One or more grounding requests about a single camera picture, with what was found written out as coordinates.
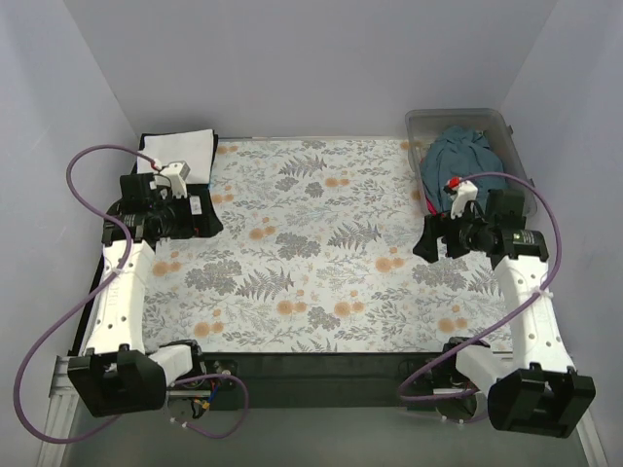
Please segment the blue-grey t shirt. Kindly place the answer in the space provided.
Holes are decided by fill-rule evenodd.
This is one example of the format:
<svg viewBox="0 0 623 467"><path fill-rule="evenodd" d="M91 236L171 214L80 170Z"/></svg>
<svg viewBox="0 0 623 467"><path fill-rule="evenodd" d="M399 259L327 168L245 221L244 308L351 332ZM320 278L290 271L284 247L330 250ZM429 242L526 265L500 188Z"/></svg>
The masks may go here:
<svg viewBox="0 0 623 467"><path fill-rule="evenodd" d="M424 194L434 204L437 213L448 211L452 206L444 186L453 177L504 171L502 160L492 151L485 134L461 126L451 126L436 138L420 168Z"/></svg>

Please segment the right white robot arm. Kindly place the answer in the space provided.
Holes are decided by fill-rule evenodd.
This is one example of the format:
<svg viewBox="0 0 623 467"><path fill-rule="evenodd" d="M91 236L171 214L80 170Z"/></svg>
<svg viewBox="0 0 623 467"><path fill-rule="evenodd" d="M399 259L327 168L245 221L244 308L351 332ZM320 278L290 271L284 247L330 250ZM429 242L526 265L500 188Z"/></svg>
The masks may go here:
<svg viewBox="0 0 623 467"><path fill-rule="evenodd" d="M556 266L542 233L526 227L524 195L491 190L486 207L477 202L478 189L469 181L445 187L451 208L424 219L415 255L438 261L439 242L450 259L481 252L491 261L511 330L513 362L505 367L485 342L485 334L453 338L441 356L425 365L441 367L451 386L468 382L486 398L493 428L554 438L575 429L596 396L591 377L580 375L563 344L549 283Z"/></svg>

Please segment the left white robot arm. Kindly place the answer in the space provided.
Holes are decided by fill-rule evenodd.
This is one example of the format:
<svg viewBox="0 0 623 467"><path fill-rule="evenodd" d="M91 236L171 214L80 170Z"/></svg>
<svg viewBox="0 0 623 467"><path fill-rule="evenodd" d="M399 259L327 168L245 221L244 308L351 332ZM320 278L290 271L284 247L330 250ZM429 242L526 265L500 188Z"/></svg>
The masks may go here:
<svg viewBox="0 0 623 467"><path fill-rule="evenodd" d="M120 178L121 198L104 217L104 272L92 333L68 377L95 417L161 408L176 381L188 389L206 380L196 341L162 344L149 353L142 320L148 275L158 243L197 234L201 200L190 195L175 163L156 173Z"/></svg>

